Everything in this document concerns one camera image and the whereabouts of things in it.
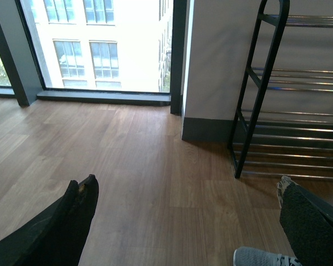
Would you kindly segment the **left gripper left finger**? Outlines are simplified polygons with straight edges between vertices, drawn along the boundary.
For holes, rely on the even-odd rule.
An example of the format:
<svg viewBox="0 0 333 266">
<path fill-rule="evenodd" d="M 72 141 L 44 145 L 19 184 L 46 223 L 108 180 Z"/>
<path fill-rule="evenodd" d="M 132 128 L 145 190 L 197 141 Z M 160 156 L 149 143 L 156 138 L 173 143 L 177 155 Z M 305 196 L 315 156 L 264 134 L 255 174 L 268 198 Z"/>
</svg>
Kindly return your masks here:
<svg viewBox="0 0 333 266">
<path fill-rule="evenodd" d="M 98 196 L 93 174 L 71 180 L 61 198 L 0 240 L 0 265 L 78 265 Z"/>
</svg>

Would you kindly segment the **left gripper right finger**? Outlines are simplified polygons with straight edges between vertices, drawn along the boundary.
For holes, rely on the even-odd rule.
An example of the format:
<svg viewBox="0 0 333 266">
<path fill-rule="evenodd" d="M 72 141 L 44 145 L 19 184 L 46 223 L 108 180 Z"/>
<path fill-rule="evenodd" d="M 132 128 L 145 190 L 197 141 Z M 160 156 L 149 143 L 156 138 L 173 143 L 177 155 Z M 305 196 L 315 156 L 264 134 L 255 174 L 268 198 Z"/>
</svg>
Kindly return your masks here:
<svg viewBox="0 0 333 266">
<path fill-rule="evenodd" d="M 280 224 L 302 265 L 333 265 L 333 206 L 304 189 L 289 185 Z"/>
</svg>

